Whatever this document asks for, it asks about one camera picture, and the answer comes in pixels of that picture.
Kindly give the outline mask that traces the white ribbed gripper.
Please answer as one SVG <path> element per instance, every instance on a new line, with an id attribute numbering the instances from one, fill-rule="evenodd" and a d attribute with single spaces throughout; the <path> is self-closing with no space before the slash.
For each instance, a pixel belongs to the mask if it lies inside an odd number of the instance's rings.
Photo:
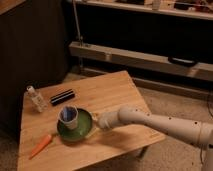
<path id="1" fill-rule="evenodd" d="M 99 116 L 98 113 L 91 113 L 92 120 L 102 130 L 109 130 L 121 125 L 118 113 L 116 111 L 103 113 Z"/>

